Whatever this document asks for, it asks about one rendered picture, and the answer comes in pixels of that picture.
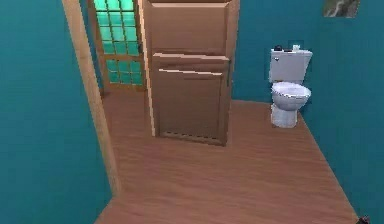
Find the brown wooden room door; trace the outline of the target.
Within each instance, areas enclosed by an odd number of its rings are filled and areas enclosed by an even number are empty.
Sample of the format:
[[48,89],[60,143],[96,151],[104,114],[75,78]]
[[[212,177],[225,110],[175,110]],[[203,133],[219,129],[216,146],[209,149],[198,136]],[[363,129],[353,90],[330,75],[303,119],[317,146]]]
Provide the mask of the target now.
[[156,137],[227,144],[240,0],[142,0]]

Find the wooden door frame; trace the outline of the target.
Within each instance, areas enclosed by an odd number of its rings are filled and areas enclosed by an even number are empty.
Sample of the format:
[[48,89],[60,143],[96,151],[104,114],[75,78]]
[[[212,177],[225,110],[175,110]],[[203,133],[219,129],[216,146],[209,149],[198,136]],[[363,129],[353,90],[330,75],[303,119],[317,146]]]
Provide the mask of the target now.
[[71,35],[71,41],[74,47],[83,86],[96,129],[111,192],[114,197],[117,197],[122,193],[122,186],[119,180],[116,157],[97,83],[96,72],[81,12],[80,1],[61,0],[61,2],[64,8]]

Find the framed wall picture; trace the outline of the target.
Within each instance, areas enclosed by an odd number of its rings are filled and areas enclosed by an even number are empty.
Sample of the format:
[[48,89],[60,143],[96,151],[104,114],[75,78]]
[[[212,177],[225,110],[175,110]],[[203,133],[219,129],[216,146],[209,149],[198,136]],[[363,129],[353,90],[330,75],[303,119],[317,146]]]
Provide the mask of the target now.
[[357,14],[360,0],[325,0],[324,17],[354,18]]

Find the white toilet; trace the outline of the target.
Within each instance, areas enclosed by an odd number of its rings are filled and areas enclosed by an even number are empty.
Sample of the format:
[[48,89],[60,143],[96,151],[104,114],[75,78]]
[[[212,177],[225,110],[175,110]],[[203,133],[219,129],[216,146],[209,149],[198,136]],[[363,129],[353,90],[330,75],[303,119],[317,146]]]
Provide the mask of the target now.
[[298,112],[312,95],[303,85],[313,53],[309,50],[270,51],[271,123],[280,128],[293,128]]

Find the wooden door with glass panes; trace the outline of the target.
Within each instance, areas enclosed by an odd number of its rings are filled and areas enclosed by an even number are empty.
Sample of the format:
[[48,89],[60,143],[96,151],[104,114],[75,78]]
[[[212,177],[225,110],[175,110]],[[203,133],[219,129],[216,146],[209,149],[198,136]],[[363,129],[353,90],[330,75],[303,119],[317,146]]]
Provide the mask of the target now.
[[87,0],[105,89],[146,90],[138,0]]

